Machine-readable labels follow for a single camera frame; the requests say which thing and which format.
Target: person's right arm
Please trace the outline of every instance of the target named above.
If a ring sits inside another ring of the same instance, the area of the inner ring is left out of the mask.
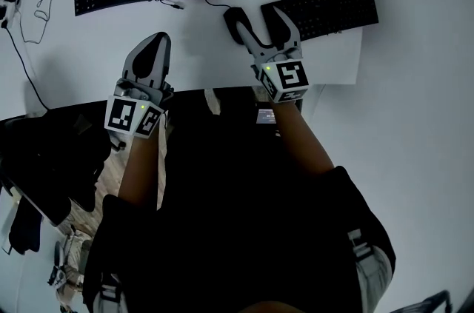
[[[305,172],[321,175],[334,169],[329,155],[293,102],[272,103],[272,108],[284,145]]]

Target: table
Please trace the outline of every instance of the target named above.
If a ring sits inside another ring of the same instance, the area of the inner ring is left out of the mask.
[[[175,0],[176,10],[157,1],[126,4],[74,16],[74,0],[53,0],[50,22],[40,44],[24,44],[18,15],[11,33],[37,89],[48,107],[106,99],[121,76],[127,54],[143,39],[165,31],[171,37],[167,81],[180,90],[256,85],[253,62],[228,33],[224,7],[204,0]],[[277,0],[210,0],[243,7],[263,42],[269,37],[260,6]],[[22,0],[26,39],[38,40],[44,22],[33,13],[38,0]],[[354,84],[362,28],[302,42],[305,68],[312,84]],[[39,110],[7,33],[0,33],[0,119]]]

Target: person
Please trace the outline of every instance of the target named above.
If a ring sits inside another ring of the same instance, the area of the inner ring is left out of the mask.
[[[272,104],[276,132],[250,94],[216,91],[220,115],[202,91],[176,94],[158,211],[158,129],[133,139],[87,262],[91,312],[105,275],[129,312],[374,311],[395,270],[387,233],[296,105]]]

